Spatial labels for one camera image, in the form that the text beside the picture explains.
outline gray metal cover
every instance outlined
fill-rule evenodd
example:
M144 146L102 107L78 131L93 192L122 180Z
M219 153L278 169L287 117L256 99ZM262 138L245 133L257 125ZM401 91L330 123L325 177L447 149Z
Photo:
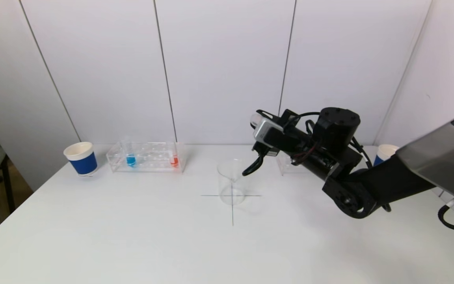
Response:
M415 174L454 195L454 125L444 124L396 153Z

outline clear plastic container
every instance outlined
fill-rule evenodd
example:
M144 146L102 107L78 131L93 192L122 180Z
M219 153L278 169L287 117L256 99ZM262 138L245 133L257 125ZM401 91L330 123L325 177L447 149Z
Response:
M292 165L292 159L290 158L289 155L287 155L286 153L283 153L283 151L278 153L278 156L276 156L276 161L278 163L279 172L281 173L282 176L284 176L285 174L289 174L289 173L291 173L291 174L295 174L295 173L309 174L309 170L306 169L304 166Z
M118 142L106 158L113 172L181 173L186 163L184 145L174 142Z
M249 176L241 173L250 165L243 160L233 159L218 164L218 195L229 205L238 205L245 200L250 185Z

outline wall seam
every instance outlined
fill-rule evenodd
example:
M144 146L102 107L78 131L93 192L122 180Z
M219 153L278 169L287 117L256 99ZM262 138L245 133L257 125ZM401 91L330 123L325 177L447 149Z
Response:
M415 41L415 45L413 46L413 50L411 50L411 55L409 55L409 60L407 60L406 67L404 68L404 72L402 73L402 77L400 78L400 81L398 82L397 89L395 93L393 94L393 97L391 99L390 105L388 107L388 111L386 112L385 117L383 118L383 122L381 123L380 129L378 129L378 132L376 133L376 136L374 137L373 145L377 145L380 143L381 135L383 133L383 130L386 126L386 124L389 121L389 117L391 113L393 112L393 109L395 108L395 105L400 97L400 92L402 91L402 86L404 85L404 82L407 78L407 73L409 71L409 68L413 64L414 57L416 54L416 51L418 50L418 47L420 46L422 36L424 34L424 30L427 27L428 20L430 18L430 11L434 7L434 0L430 1L430 5L428 6L427 13L425 15L425 18L423 20L423 24L421 25L420 32L418 33L417 39Z
M295 9L297 7L297 0L294 2L294 14L292 15L292 25L290 25L290 36L288 38L287 59L285 61L285 70L283 72L283 83L281 84L281 95L279 97L278 116L281 112L281 102L283 101L283 90L285 88L285 77L287 75L288 54L290 54L290 42L292 41L292 31L294 30Z
M173 104L171 103L171 92L169 91L169 81L167 79L166 60L164 59L164 47L162 46L162 37L160 36L159 16L157 15L157 4L153 0L153 9L155 10L155 20L157 21L157 32L159 34L160 52L162 53L162 64L164 65L164 75L166 76L167 96L169 98L169 108L171 108L171 119L173 120L173 130L175 132L175 141L178 142L176 135L175 115L173 113Z
M22 0L19 0L20 8L22 9L22 13L24 13L24 17L26 18L27 26L29 27L29 30L31 31L31 35L33 36L34 43L36 43L36 47L38 47L38 52L41 56L41 59L43 60L43 63L45 64L45 68L47 69L48 75L50 77L50 80L52 81L52 84L54 85L54 88L56 89L57 95L59 96L59 99L61 100L61 103L63 104L63 108L66 112L66 115L68 116L68 119L71 122L71 126L73 127L74 132L76 133L76 136L78 137L79 141L82 141L80 138L80 135L78 135L78 131L76 130L76 127L74 127L73 120L71 119L71 116L68 112L68 109L66 108L66 105L64 104L63 98L61 97L61 93L59 92L56 82L54 81L54 78L52 77L52 74L50 73L50 69L48 68L47 62L45 61L45 57L43 56L43 52L41 52L41 49L39 47L38 41L36 40L36 36L34 35L34 31L31 27L31 23L29 23L29 18L27 18L26 10L24 9L24 5L22 5Z

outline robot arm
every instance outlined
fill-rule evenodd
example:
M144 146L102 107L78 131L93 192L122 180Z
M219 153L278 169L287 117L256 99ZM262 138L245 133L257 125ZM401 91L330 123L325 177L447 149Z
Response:
M454 120L399 149L389 160L370 169L351 172L360 162L361 151L353 136L360 124L358 114L342 108L296 113L285 110L281 117L265 111L252 117L259 158L244 172L256 171L264 156L280 151L294 165L302 164L325 181L323 191L339 209L353 218L365 218L379 207L439 186L454 195ZM319 115L316 124L308 120L308 133L296 128L299 119Z

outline blue and white paper cup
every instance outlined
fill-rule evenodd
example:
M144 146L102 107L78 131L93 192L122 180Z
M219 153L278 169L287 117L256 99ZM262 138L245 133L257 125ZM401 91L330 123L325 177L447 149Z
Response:
M67 147L64 156L80 176L88 176L97 169L94 146L90 142L80 142Z
M378 153L376 154L376 159L374 160L374 165L379 165L382 162L388 160L395 152L398 150L397 146L389 144L381 144L378 147Z

